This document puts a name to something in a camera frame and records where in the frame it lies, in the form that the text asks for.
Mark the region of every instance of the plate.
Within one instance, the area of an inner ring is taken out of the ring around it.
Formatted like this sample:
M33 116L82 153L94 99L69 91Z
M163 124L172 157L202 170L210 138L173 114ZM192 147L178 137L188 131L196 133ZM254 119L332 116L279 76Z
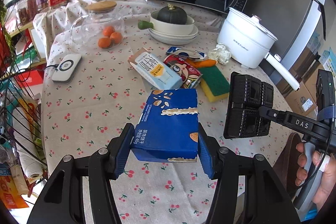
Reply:
M180 45L186 45L189 44L193 41L196 40L197 36L190 39L190 40L181 40L181 39L177 39L177 38L164 38L164 37L160 37L152 32L150 32L151 36L153 38L155 38L156 40L164 43L164 44L168 44L168 45L174 45L174 46L180 46Z
M196 26L194 26L193 28L193 31L191 32L191 34L188 34L188 35L172 35L172 34L165 34L165 33L162 33L162 32L158 32L154 29L149 29L150 32L158 35L158 36L161 36L161 37L164 37L164 38L194 38L197 34L198 34L198 28Z

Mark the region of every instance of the cartoon eye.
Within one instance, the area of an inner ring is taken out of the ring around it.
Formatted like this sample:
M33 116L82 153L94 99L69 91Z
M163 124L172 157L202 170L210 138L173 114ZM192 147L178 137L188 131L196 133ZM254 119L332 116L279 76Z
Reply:
M173 71L175 71L175 72L179 72L180 70L181 70L181 69L180 69L179 66L176 66L176 65L173 66Z

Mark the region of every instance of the green handle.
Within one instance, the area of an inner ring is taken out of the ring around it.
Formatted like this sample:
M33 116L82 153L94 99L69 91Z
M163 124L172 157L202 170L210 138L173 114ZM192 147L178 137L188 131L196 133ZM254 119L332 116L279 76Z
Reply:
M138 28L140 30L154 29L154 25L153 25L152 22L141 20L141 21L138 22Z

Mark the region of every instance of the human hand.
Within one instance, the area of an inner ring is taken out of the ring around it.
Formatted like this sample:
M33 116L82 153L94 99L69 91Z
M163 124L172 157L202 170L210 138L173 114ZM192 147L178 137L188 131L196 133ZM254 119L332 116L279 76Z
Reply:
M301 142L296 146L296 149L304 153L304 143ZM315 151L313 154L313 164L317 166L320 163L320 153ZM303 180L307 179L307 171L303 169L305 164L307 163L307 157L305 154L301 154L297 161L298 165L300 166L296 173L296 186L299 186ZM313 198L313 202L317 206L317 210L320 210L327 200L329 194L331 193L332 189L334 188L336 182L336 159L333 154L330 155L330 160L328 165L325 167L325 171L323 172L321 183L319 188L316 191L316 194Z

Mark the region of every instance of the crumpled white tissue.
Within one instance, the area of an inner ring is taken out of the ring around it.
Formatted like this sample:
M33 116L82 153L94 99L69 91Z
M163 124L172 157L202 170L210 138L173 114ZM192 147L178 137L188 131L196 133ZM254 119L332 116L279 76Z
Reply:
M209 59L216 60L219 63L226 65L231 58L231 53L226 50L225 45L217 44L213 50L209 51L208 57Z

